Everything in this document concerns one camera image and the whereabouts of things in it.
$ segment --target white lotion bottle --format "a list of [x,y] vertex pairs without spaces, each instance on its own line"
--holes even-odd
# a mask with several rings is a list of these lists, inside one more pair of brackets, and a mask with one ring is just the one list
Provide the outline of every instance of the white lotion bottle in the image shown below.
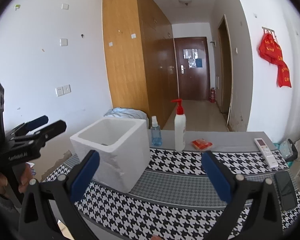
[[177,152],[182,152],[186,147],[185,132],[186,132],[186,115],[182,107],[182,99],[172,100],[177,102],[177,114],[174,118],[174,141]]

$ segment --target fire extinguisher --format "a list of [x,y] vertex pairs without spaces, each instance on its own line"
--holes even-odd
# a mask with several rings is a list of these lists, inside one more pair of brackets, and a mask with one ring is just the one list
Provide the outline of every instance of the fire extinguisher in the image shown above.
[[210,102],[211,103],[215,103],[216,102],[216,89],[215,88],[211,88],[211,91],[210,91]]

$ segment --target blue liquid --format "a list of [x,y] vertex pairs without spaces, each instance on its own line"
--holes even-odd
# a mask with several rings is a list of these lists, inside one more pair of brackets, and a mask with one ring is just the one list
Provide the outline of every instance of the blue liquid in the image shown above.
[[162,138],[161,138],[161,130],[160,125],[156,127],[151,127],[151,141],[153,146],[161,146],[162,145]]

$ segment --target remote control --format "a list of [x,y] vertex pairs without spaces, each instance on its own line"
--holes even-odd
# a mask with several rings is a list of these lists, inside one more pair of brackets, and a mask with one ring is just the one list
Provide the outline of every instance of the remote control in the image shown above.
[[254,139],[256,145],[258,146],[259,150],[261,151],[263,157],[266,160],[266,163],[270,168],[276,168],[279,166],[277,160],[275,159],[272,151],[270,151],[269,147],[266,145],[265,141],[262,138],[255,138]]

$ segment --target smartphone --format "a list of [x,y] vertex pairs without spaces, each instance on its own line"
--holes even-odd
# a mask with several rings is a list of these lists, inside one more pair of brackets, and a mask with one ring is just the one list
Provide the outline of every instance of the smartphone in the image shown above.
[[289,173],[287,171],[277,172],[274,179],[277,183],[282,211],[287,212],[294,209],[298,202]]

